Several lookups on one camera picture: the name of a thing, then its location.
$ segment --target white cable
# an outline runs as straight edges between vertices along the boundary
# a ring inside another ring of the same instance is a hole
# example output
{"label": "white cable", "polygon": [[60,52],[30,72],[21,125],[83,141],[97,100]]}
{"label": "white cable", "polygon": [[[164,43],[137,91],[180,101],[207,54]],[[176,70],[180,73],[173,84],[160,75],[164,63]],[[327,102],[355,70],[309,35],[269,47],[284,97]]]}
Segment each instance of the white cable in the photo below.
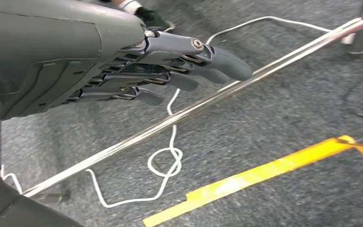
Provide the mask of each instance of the white cable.
{"label": "white cable", "polygon": [[[314,28],[314,29],[317,29],[317,30],[320,30],[320,31],[323,31],[323,32],[329,32],[329,31],[331,31],[329,29],[322,28],[322,27],[315,26],[315,25],[308,24],[308,23],[304,23],[304,22],[293,21],[293,20],[286,20],[286,19],[282,19],[282,18],[274,17],[274,16],[267,16],[267,17],[260,17],[260,18],[254,19],[254,20],[250,20],[250,21],[247,21],[247,22],[242,23],[240,25],[237,25],[237,26],[231,27],[229,29],[223,30],[221,32],[218,32],[218,33],[214,34],[213,36],[211,36],[207,40],[206,44],[210,44],[212,42],[212,40],[215,37],[217,37],[218,35],[221,35],[221,34],[224,34],[224,33],[230,32],[230,31],[233,31],[233,30],[238,29],[238,28],[240,28],[242,26],[245,26],[245,25],[248,25],[248,24],[251,24],[251,23],[260,21],[260,20],[264,20],[264,19],[272,19],[272,20],[277,20],[277,21],[281,21],[281,22],[285,22],[285,23],[302,25],[302,26]],[[172,112],[172,104],[176,100],[176,98],[179,95],[179,93],[180,93],[180,89],[176,89],[176,92],[174,93],[172,99],[170,100],[170,102],[166,106],[166,110],[167,110],[167,112],[168,112],[169,115],[172,115],[173,114],[173,112]],[[172,126],[172,135],[171,135],[171,138],[170,138],[170,141],[169,141],[169,147],[164,148],[164,149],[160,149],[160,150],[154,152],[149,157],[149,159],[148,159],[148,162],[147,162],[148,169],[151,170],[151,172],[153,172],[154,174],[156,174],[156,175],[161,176],[161,177],[164,178],[163,181],[162,181],[162,184],[161,184],[161,186],[159,188],[158,193],[154,197],[145,198],[145,199],[124,200],[124,201],[117,202],[117,203],[114,203],[114,204],[107,204],[106,201],[105,201],[105,199],[104,199],[104,197],[102,196],[102,192],[101,192],[101,189],[99,187],[98,181],[96,179],[95,173],[93,172],[93,170],[87,169],[86,171],[91,174],[91,177],[92,177],[93,183],[94,183],[94,188],[95,188],[95,191],[96,191],[96,193],[98,195],[98,199],[101,202],[101,204],[104,207],[106,207],[106,208],[113,208],[113,207],[116,207],[116,206],[119,206],[119,205],[122,205],[122,204],[126,204],[126,203],[141,202],[141,201],[153,201],[153,200],[158,199],[162,195],[162,193],[164,192],[164,189],[166,187],[166,183],[168,182],[169,178],[172,177],[172,176],[177,175],[181,171],[181,166],[182,166],[181,160],[182,160],[182,157],[183,157],[183,152],[180,149],[174,147],[174,141],[176,139],[176,133],[177,133],[177,125],[173,125]],[[163,174],[163,173],[157,171],[152,166],[152,160],[155,158],[156,155],[158,155],[161,152],[167,151],[167,150],[172,153],[172,155],[173,155],[173,157],[175,159],[175,162],[173,163],[173,165],[169,169],[169,171],[166,174]]]}
{"label": "white cable", "polygon": [[218,33],[215,33],[213,36],[211,36],[206,44],[210,44],[211,41],[217,37],[218,35],[221,35],[221,34],[224,34],[224,33],[227,33],[227,32],[230,32],[230,31],[233,31],[235,29],[238,29],[240,27],[243,27],[243,26],[246,26],[248,24],[251,24],[251,23],[254,23],[254,22],[257,22],[257,21],[260,21],[260,20],[265,20],[265,19],[272,19],[272,20],[277,20],[277,21],[281,21],[281,22],[285,22],[285,23],[289,23],[289,24],[296,24],[296,25],[302,25],[302,26],[305,26],[305,27],[310,27],[310,28],[313,28],[313,29],[316,29],[316,30],[320,30],[322,32],[330,32],[331,30],[329,29],[326,29],[326,28],[323,28],[323,27],[319,27],[319,26],[316,26],[316,25],[312,25],[312,24],[308,24],[308,23],[304,23],[304,22],[300,22],[300,21],[295,21],[295,20],[286,20],[286,19],[282,19],[280,17],[274,17],[274,16],[266,16],[266,17],[260,17],[260,18],[257,18],[257,19],[253,19],[253,20],[250,20],[250,21],[247,21],[245,23],[242,23],[242,24],[239,24],[237,26],[234,26],[234,27],[231,27],[231,28],[228,28],[226,30],[223,30],[223,31],[220,31]]}
{"label": "white cable", "polygon": [[4,175],[4,165],[2,165],[2,168],[0,170],[0,174],[2,177],[2,180],[5,181],[6,178],[8,177],[11,177],[12,180],[13,180],[13,183],[15,183],[15,187],[16,187],[16,190],[20,193],[20,194],[23,194],[23,189],[21,188],[21,185],[20,185],[20,182],[18,181],[18,178],[16,176],[16,174],[14,173],[9,173],[9,174],[6,174]]}
{"label": "white cable", "polygon": [[[180,93],[180,89],[177,89],[176,92],[174,93],[172,99],[170,100],[169,104],[166,107],[166,110],[167,110],[169,115],[173,114],[172,104],[176,100],[179,93]],[[159,187],[158,193],[154,197],[143,198],[143,199],[124,200],[124,201],[117,202],[117,203],[114,203],[114,204],[108,204],[108,203],[106,203],[104,197],[102,196],[102,192],[101,192],[101,189],[99,187],[98,181],[96,179],[95,173],[91,169],[86,169],[86,171],[91,174],[91,177],[93,179],[94,188],[95,188],[95,191],[96,191],[96,193],[98,195],[98,199],[101,202],[101,204],[106,208],[113,208],[113,207],[123,205],[123,204],[126,204],[126,203],[131,203],[131,202],[153,201],[153,200],[156,200],[159,197],[161,197],[162,193],[165,190],[165,187],[166,187],[166,184],[167,184],[169,178],[172,177],[172,176],[177,175],[180,172],[181,166],[182,166],[181,160],[182,160],[182,157],[183,157],[183,152],[180,149],[174,147],[174,140],[176,139],[176,133],[177,133],[177,126],[173,125],[172,126],[172,135],[171,135],[171,138],[170,138],[170,141],[169,141],[169,147],[156,151],[148,159],[148,162],[147,162],[148,169],[151,170],[151,172],[153,172],[154,174],[164,178],[163,181],[162,181],[161,186]],[[173,157],[175,159],[175,162],[173,163],[172,167],[168,170],[168,172],[166,174],[163,174],[163,173],[157,171],[152,166],[152,160],[154,159],[154,157],[156,155],[158,155],[159,153],[164,152],[166,150],[169,150],[172,153],[172,155],[173,155]]]}

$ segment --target gray carpet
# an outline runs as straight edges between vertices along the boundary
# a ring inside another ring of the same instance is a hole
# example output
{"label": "gray carpet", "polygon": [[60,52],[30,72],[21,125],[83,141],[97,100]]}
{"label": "gray carpet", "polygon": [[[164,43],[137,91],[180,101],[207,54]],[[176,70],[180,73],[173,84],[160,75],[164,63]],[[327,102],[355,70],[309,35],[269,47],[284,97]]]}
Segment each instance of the gray carpet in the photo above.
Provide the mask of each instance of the gray carpet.
{"label": "gray carpet", "polygon": [[[360,7],[358,0],[141,2],[173,21],[178,34],[202,40],[270,15],[333,29],[356,17]],[[218,37],[213,45],[235,52],[258,69],[320,35],[309,28],[263,21]],[[222,87],[200,82],[198,90],[181,93],[175,110]],[[174,93],[172,87],[150,88],[167,101]],[[164,118],[165,106],[120,101],[69,105],[6,121],[6,172],[18,174],[23,187],[29,188]],[[52,207],[86,227],[141,227],[144,218],[180,203],[201,186],[344,134],[363,142],[363,55],[352,57],[336,43],[182,123],[175,145],[184,151],[183,168],[160,199],[105,209],[89,174],[82,173],[50,190],[71,196]],[[162,178],[148,170],[147,159],[167,147],[169,137],[167,131],[94,166],[109,203],[156,194]],[[164,172],[172,163],[168,153],[156,160]],[[363,227],[363,156],[347,151],[160,226]]]}

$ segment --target shoe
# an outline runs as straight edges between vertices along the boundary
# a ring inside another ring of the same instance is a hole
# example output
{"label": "shoe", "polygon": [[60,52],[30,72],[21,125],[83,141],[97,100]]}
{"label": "shoe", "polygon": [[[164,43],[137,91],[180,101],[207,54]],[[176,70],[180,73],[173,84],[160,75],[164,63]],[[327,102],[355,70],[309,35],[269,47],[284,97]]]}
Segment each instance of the shoe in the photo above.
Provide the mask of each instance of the shoe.
{"label": "shoe", "polygon": [[134,15],[139,17],[151,31],[171,32],[176,28],[172,22],[163,20],[157,12],[144,7],[138,8]]}

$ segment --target person's leg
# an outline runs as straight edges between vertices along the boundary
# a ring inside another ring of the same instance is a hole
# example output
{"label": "person's leg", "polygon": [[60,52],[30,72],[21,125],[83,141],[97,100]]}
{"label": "person's leg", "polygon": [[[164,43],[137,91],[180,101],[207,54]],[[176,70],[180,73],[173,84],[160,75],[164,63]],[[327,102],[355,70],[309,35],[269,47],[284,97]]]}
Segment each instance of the person's leg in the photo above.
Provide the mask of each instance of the person's leg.
{"label": "person's leg", "polygon": [[136,0],[100,0],[112,1],[119,9],[139,17],[150,30],[170,32],[175,26],[169,21],[163,20],[155,11],[148,10]]}

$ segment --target black cable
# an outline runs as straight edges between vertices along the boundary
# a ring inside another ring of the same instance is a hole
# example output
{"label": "black cable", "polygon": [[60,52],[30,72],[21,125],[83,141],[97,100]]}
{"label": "black cable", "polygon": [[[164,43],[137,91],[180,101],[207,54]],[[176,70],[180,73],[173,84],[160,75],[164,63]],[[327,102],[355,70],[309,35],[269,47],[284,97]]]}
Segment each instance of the black cable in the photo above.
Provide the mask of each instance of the black cable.
{"label": "black cable", "polygon": [[363,83],[363,78],[361,78],[359,81],[357,81],[351,88],[348,89],[348,91],[342,96],[342,105],[343,105],[343,108],[344,110],[348,113],[348,114],[351,114],[351,115],[354,115],[354,116],[358,116],[358,117],[362,117],[363,118],[363,114],[361,113],[358,113],[356,111],[353,110],[353,108],[350,108],[349,106],[349,97],[350,95],[355,91],[356,88],[358,88],[361,84]]}

